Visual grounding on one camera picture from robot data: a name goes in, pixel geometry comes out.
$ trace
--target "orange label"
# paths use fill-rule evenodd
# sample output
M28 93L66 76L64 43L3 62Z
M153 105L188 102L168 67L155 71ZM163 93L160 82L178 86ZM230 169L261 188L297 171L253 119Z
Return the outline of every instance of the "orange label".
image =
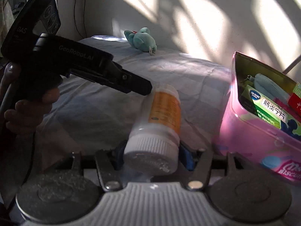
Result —
M177 98L166 92L156 92L148 122L163 124L179 135L181 107Z

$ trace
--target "bottle cap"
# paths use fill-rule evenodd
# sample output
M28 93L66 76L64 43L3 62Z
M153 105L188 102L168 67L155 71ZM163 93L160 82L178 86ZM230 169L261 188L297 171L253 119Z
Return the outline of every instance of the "bottle cap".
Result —
M153 134L138 134L129 138L123 159L135 170L159 176L177 170L178 155L178 146L169 139Z

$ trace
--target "stuffed toy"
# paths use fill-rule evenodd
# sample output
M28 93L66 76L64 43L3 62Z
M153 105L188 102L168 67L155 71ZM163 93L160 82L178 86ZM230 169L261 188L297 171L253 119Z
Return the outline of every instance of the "stuffed toy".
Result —
M149 52L150 55L153 55L157 50L156 42L147 27L142 28L138 32L126 30L124 35L132 47L142 52Z

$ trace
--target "pink tin box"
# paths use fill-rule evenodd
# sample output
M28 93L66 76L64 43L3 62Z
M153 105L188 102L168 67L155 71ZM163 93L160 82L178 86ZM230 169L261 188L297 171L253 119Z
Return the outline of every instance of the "pink tin box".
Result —
M272 67L235 52L232 60L232 83L229 101L222 119L215 148L226 155L238 152L282 176L301 181L301 142L247 111L240 103L241 82L248 75L261 73L288 94L295 82Z

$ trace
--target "medicine bottle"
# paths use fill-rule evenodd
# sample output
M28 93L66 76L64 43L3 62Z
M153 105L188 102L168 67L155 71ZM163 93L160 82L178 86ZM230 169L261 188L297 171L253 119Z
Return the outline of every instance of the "medicine bottle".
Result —
M142 102L124 150L125 164L158 176L178 167L181 106L177 90L168 84L153 86Z

